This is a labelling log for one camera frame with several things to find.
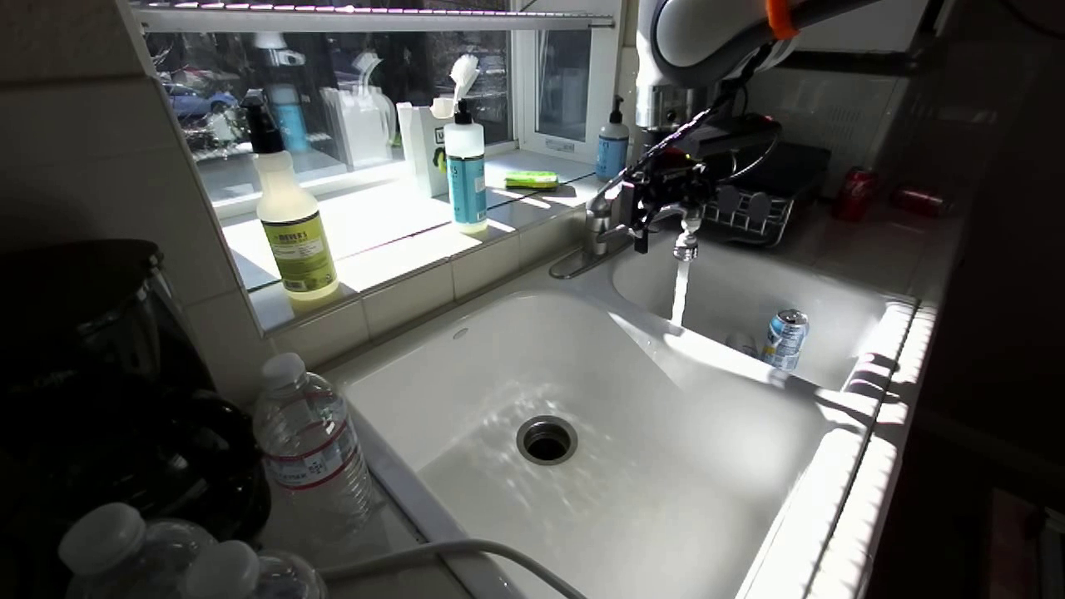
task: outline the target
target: countertop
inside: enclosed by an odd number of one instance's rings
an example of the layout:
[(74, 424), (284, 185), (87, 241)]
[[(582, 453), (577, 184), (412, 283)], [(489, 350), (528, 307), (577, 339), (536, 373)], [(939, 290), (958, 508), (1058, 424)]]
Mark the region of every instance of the countertop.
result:
[[(787, 238), (764, 251), (773, 263), (787, 263), (797, 268), (810, 268), (812, 276), (828, 276), (847, 286), (861, 286), (882, 295), (898, 295), (895, 328), (886, 334), (886, 347), (877, 350), (877, 360), (859, 363), (844, 389), (821, 393), (828, 402), (835, 402), (844, 412), (861, 415), (864, 434), (859, 442), (854, 465), (844, 471), (835, 471), (837, 488), (828, 503), (810, 504), (786, 504), (797, 508), (787, 516), (783, 530), (774, 530), (773, 544), (774, 552), (764, 552), (764, 562), (754, 562), (757, 586), (747, 595), (861, 595), (875, 541), (892, 503), (895, 475), (900, 465), (906, 440), (912, 428), (912, 412), (923, 386), (923, 363), (932, 342), (939, 302), (947, 286), (947, 272), (955, 263), (960, 241), (960, 215), (943, 215), (943, 218), (923, 218), (898, 211), (892, 206), (871, 206), (871, 211), (861, 224), (837, 224), (821, 206), (812, 206), (804, 218), (787, 232)], [(376, 463), (392, 471), (380, 475), (399, 475), (408, 488), (408, 471), (397, 465), (390, 448), (371, 434), (368, 440)], [(412, 488), (415, 504), (439, 516), (439, 504), (431, 504), (425, 488)], [(392, 520), (392, 541), (387, 549), (402, 549), (419, 541), (415, 522), (402, 520), (397, 504), (387, 508), (387, 520)], [(802, 536), (802, 525), (817, 520), (824, 536)], [(471, 583), (469, 571), (449, 576), (439, 570), (415, 570), (390, 577), (405, 577), (405, 591), (430, 591), (431, 595), (452, 595), (465, 590), (492, 590), (500, 586), (500, 571), (489, 562), (477, 562)], [(392, 590), (359, 590), (359, 595), (397, 595)]]

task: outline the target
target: white sink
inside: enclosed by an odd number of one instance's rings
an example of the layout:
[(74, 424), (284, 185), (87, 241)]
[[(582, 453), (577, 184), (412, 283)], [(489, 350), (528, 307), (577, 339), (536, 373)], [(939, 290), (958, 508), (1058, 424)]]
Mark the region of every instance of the white sink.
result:
[[(741, 259), (717, 268), (757, 283)], [(815, 328), (821, 308), (852, 302), (844, 290), (832, 292), (802, 307)], [(729, 307), (741, 307), (726, 308), (741, 323), (777, 308), (768, 295), (744, 307), (735, 286)], [(847, 308), (852, 326), (875, 317), (871, 302)], [(465, 536), (516, 544), (591, 599), (735, 595), (832, 428), (812, 400), (697, 366), (611, 308), (555, 290), (436, 320), (330, 377)], [(572, 424), (568, 458), (539, 465), (519, 453), (519, 428), (536, 415)], [(502, 570), (524, 595), (551, 595), (523, 570)]]
[[(661, 235), (649, 251), (618, 259), (611, 286), (633, 307), (668, 320), (676, 263), (673, 238)], [(795, 377), (837, 389), (861, 354), (867, 331), (882, 323), (886, 307), (867, 290), (768, 263), (764, 251), (701, 241), (692, 251), (683, 326), (741, 352), (757, 352), (768, 342), (768, 320), (777, 308), (802, 308), (810, 334)]]

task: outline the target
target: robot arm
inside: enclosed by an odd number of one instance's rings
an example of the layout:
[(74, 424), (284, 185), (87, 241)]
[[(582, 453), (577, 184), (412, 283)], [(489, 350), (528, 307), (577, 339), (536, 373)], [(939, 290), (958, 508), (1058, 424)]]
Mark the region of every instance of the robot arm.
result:
[(661, 85), (711, 85), (715, 99), (652, 144), (590, 202), (595, 251), (615, 226), (645, 249), (658, 211), (683, 215), (680, 246), (692, 246), (706, 202), (757, 164), (735, 156), (757, 146), (764, 156), (777, 136), (768, 117), (722, 117), (735, 83), (747, 80), (797, 27), (864, 2), (871, 0), (639, 0), (634, 126), (658, 126)]

